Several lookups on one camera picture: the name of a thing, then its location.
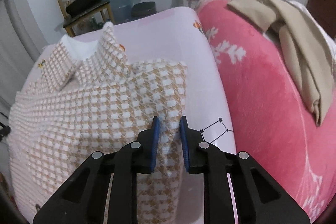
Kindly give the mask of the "wooden chair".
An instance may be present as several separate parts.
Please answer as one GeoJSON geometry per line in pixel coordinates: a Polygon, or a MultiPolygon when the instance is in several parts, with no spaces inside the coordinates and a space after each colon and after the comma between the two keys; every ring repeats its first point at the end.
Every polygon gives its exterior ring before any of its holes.
{"type": "Polygon", "coordinates": [[[110,0],[75,0],[68,6],[65,6],[62,0],[57,1],[64,17],[63,28],[72,38],[76,36],[73,26],[86,18],[94,16],[97,12],[101,14],[104,23],[108,19],[115,23],[110,0]]]}

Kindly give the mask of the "beige white houndstooth coat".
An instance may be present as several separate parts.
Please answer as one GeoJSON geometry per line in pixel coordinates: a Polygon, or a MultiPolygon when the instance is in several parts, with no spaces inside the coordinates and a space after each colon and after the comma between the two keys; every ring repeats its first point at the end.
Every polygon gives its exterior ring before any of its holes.
{"type": "Polygon", "coordinates": [[[41,75],[17,92],[7,137],[14,198],[31,222],[59,186],[94,151],[111,153],[135,141],[159,118],[157,160],[137,178],[139,223],[174,223],[182,184],[179,120],[187,66],[164,59],[130,63],[107,23],[83,46],[63,36],[41,75]]]}

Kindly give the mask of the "empty blue water jug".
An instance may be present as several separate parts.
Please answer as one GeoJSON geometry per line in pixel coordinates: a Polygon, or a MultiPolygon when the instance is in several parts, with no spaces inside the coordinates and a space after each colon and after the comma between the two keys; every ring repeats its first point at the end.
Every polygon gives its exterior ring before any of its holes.
{"type": "Polygon", "coordinates": [[[115,24],[128,22],[131,18],[132,0],[110,0],[115,24]]]}

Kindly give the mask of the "white curtain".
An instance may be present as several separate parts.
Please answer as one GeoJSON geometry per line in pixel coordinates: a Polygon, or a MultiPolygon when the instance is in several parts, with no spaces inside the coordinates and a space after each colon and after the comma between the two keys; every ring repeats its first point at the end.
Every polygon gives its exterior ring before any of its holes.
{"type": "Polygon", "coordinates": [[[28,0],[1,0],[1,123],[46,46],[28,0]]]}

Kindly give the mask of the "black cloth on chair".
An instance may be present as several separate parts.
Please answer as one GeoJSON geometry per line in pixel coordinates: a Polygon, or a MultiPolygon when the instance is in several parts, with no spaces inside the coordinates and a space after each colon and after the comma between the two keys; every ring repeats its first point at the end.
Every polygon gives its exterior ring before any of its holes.
{"type": "Polygon", "coordinates": [[[99,2],[100,0],[75,0],[66,7],[66,12],[70,16],[75,17],[99,2]]]}

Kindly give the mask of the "black round basin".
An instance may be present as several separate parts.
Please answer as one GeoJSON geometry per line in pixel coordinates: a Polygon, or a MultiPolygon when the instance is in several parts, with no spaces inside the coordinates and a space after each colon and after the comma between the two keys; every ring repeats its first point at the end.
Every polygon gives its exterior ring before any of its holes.
{"type": "Polygon", "coordinates": [[[131,9],[131,20],[137,20],[157,13],[155,2],[139,2],[131,9]]]}

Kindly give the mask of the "pink floral blanket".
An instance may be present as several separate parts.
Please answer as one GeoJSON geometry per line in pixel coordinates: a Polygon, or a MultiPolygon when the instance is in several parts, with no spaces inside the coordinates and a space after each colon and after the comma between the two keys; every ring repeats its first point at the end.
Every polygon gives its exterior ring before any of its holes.
{"type": "Polygon", "coordinates": [[[335,223],[335,106],[316,126],[276,41],[228,2],[201,0],[196,12],[226,93],[236,148],[259,162],[312,223],[335,223]]]}

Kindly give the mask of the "beige garment on bed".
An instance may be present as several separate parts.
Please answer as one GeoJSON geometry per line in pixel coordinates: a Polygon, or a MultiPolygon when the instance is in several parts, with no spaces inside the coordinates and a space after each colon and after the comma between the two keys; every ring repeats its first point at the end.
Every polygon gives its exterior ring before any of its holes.
{"type": "Polygon", "coordinates": [[[286,68],[320,126],[333,98],[335,57],[311,16],[285,0],[231,0],[227,5],[262,32],[278,34],[286,68]]]}

